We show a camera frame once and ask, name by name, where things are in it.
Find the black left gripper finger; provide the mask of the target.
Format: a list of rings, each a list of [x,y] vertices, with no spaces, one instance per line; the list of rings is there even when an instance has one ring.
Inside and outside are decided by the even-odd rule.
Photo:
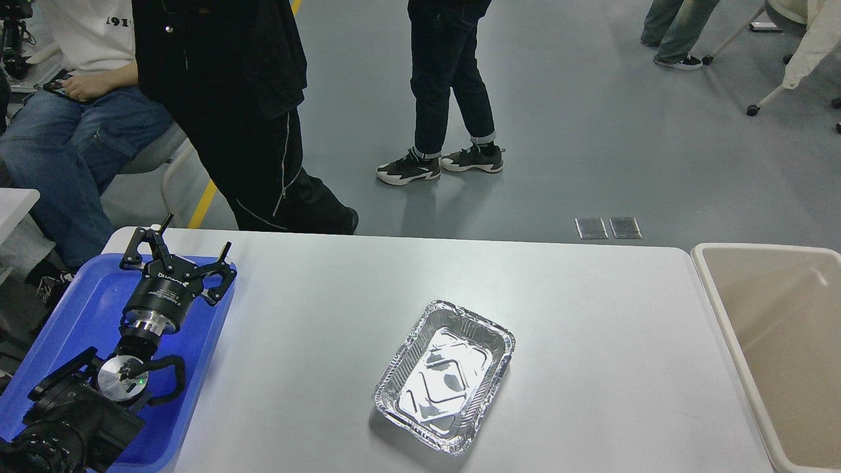
[[[168,214],[160,224],[159,229],[136,227],[135,233],[129,240],[126,251],[121,258],[120,269],[138,271],[143,269],[143,259],[139,255],[139,246],[145,243],[150,246],[152,261],[162,261],[165,271],[173,271],[174,255],[169,252],[163,237],[173,218],[174,214]]]
[[[226,261],[231,246],[231,242],[226,242],[216,261],[198,267],[194,272],[194,279],[199,282],[197,294],[211,307],[221,302],[237,277],[237,270],[232,269],[231,264]],[[221,281],[216,286],[205,287],[205,279],[212,276],[220,276]]]

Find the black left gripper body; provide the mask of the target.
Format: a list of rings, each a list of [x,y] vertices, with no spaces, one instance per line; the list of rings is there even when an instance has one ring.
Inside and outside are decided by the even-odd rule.
[[[164,263],[148,263],[124,306],[123,326],[149,330],[156,335],[179,332],[198,298],[210,307],[219,302],[219,294],[204,286],[204,279],[219,275],[218,269],[218,263],[198,266],[186,260],[175,263],[173,272],[167,273]]]

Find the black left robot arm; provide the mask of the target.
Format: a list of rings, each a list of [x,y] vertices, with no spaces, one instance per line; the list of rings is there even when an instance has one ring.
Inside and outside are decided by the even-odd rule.
[[[2,395],[3,472],[157,472],[185,437],[238,275],[136,228],[72,279]]]

